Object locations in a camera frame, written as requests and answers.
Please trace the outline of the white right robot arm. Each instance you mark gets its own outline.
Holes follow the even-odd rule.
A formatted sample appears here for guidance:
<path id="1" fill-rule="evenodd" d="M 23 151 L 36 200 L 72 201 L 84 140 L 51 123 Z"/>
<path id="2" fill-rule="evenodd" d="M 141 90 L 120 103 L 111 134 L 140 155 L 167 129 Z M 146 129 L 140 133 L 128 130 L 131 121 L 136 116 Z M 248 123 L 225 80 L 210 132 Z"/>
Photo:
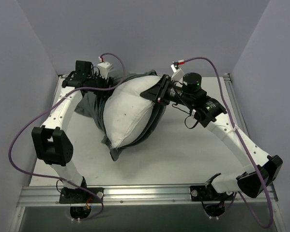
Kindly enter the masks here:
<path id="1" fill-rule="evenodd" d="M 163 75 L 157 84 L 140 95 L 162 105 L 173 102 L 186 106 L 189 115 L 216 135 L 242 165 L 243 174 L 215 174 L 207 181 L 205 194 L 209 199 L 238 191 L 256 198 L 276 179 L 283 160 L 259 148 L 231 120 L 229 111 L 218 100 L 208 96 L 201 88 L 201 82 L 200 74 L 189 72 L 183 76 L 183 84 L 179 87 L 168 75 Z"/>

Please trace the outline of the white pillow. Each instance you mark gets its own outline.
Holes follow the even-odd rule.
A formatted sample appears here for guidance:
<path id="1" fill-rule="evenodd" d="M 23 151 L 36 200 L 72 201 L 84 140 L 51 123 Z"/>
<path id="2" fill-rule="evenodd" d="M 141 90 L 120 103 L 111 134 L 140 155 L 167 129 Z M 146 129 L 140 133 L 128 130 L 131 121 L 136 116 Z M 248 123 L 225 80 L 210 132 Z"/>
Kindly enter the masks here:
<path id="1" fill-rule="evenodd" d="M 156 127 L 163 108 L 140 94 L 160 79 L 160 76 L 146 75 L 128 80 L 117 87 L 106 101 L 103 123 L 111 148 L 141 142 Z"/>

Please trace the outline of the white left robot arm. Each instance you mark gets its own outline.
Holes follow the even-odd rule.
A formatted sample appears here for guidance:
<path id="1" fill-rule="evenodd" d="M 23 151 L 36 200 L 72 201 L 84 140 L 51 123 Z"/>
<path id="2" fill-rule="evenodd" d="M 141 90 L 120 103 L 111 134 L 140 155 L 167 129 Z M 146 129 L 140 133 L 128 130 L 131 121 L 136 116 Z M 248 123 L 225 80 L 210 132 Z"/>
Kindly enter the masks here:
<path id="1" fill-rule="evenodd" d="M 74 148 L 65 131 L 85 93 L 96 88 L 99 97 L 108 94 L 106 89 L 113 84 L 113 79 L 108 77 L 112 69 L 113 65 L 103 60 L 96 66 L 88 61 L 76 61 L 75 70 L 62 82 L 58 106 L 51 110 L 40 127 L 31 132 L 37 158 L 55 170 L 62 178 L 63 186 L 71 189 L 70 197 L 77 203 L 86 200 L 88 191 L 84 188 L 84 177 L 72 161 Z"/>

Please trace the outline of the grey green pillowcase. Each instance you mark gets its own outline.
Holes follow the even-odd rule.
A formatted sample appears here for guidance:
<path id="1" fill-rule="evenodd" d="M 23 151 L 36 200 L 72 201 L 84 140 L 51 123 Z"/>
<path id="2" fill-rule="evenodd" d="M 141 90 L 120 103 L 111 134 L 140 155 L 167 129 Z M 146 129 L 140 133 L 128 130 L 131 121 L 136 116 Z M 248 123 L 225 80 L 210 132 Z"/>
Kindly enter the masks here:
<path id="1" fill-rule="evenodd" d="M 108 100 L 108 97 L 101 98 L 97 97 L 93 92 L 88 92 L 84 95 L 83 99 L 79 102 L 79 104 L 75 108 L 75 112 L 86 117 L 93 118 L 96 126 L 99 130 L 101 130 L 104 134 L 104 137 L 101 141 L 106 147 L 109 149 L 110 155 L 113 161 L 118 160 L 119 155 L 127 148 L 136 146 L 149 138 L 149 136 L 156 129 L 159 121 L 161 120 L 166 107 L 162 105 L 155 105 L 153 107 L 153 111 L 149 118 L 148 123 L 145 128 L 142 130 L 140 135 L 132 140 L 131 143 L 127 145 L 123 145 L 119 148 L 113 148 L 111 146 L 111 141 L 106 135 L 106 129 L 104 126 L 104 107 Z"/>

